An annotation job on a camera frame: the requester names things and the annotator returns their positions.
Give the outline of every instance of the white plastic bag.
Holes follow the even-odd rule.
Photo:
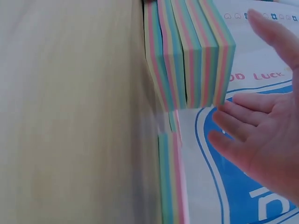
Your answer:
[[[260,1],[214,1],[237,44],[227,98],[237,92],[292,91],[290,68],[253,33],[246,15],[254,8],[299,35],[299,8]],[[250,179],[213,149],[207,134],[220,130],[212,121],[214,111],[179,111],[191,224],[298,223],[294,204]]]

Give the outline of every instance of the sticky note pad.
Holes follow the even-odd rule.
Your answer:
[[[175,109],[185,109],[184,58],[171,1],[157,0],[157,3],[163,39],[163,55],[171,95],[174,98],[174,107]]]
[[[235,41],[218,9],[211,0],[198,0],[219,45],[213,104],[224,102],[235,55]]]
[[[191,21],[185,0],[169,1],[179,31],[184,53],[187,107],[200,106],[201,45]]]
[[[185,173],[178,135],[161,134],[158,143],[163,223],[189,224]]]
[[[185,0],[201,51],[201,103],[200,107],[211,106],[217,76],[219,46],[198,0]]]
[[[171,96],[164,62],[162,34],[156,1],[144,4],[144,39],[146,60],[162,109],[166,112],[173,111],[175,101]]]

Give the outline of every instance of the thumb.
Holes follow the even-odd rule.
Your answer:
[[[248,20],[253,31],[292,69],[293,93],[299,106],[299,39],[280,23],[264,18],[253,9],[248,11]]]

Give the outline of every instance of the blue outline graphic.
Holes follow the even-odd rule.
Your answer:
[[[280,83],[276,83],[276,84],[270,84],[270,85],[266,85],[266,86],[262,86],[262,87],[257,87],[257,88],[242,88],[242,89],[236,89],[236,90],[228,91],[227,93],[232,93],[232,92],[237,92],[237,91],[243,91],[243,90],[259,90],[259,89],[262,89],[262,88],[267,88],[267,87],[271,87],[271,86],[276,86],[276,85],[285,84],[285,83],[288,83],[288,82],[291,82],[291,81],[292,81],[292,80],[290,79],[290,80],[287,80],[287,81],[284,81],[284,82],[280,82]],[[219,197],[220,207],[221,207],[221,224],[224,224],[223,202],[222,202],[222,197],[221,197],[221,194],[220,194],[219,186],[218,186],[218,184],[217,184],[217,181],[216,181],[215,175],[214,175],[214,173],[213,173],[212,167],[211,167],[211,165],[210,165],[210,163],[209,163],[209,161],[208,161],[208,159],[207,159],[207,157],[206,157],[206,154],[205,154],[205,152],[204,152],[204,150],[203,150],[203,148],[202,148],[202,145],[201,145],[201,143],[200,143],[199,135],[198,135],[198,130],[197,130],[198,117],[199,117],[199,114],[200,114],[203,110],[204,110],[204,109],[201,109],[201,110],[197,113],[196,118],[195,118],[195,124],[194,124],[194,128],[195,128],[195,136],[196,136],[196,140],[197,140],[198,146],[199,146],[199,148],[200,148],[200,150],[201,150],[201,153],[202,153],[202,155],[204,156],[205,161],[206,161],[206,163],[207,163],[207,165],[208,165],[208,167],[209,167],[209,170],[210,170],[210,172],[211,172],[211,175],[212,175],[212,177],[213,177],[213,180],[214,180],[214,183],[215,183],[215,187],[216,187],[216,189],[217,189],[217,194],[218,194],[218,197]],[[292,216],[290,216],[290,217],[284,219],[284,220],[281,221],[280,223],[286,221],[287,219],[293,217],[294,215],[292,215]]]

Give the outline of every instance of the light wood panel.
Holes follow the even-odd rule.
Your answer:
[[[0,1],[1,223],[161,223],[157,105],[140,0]]]

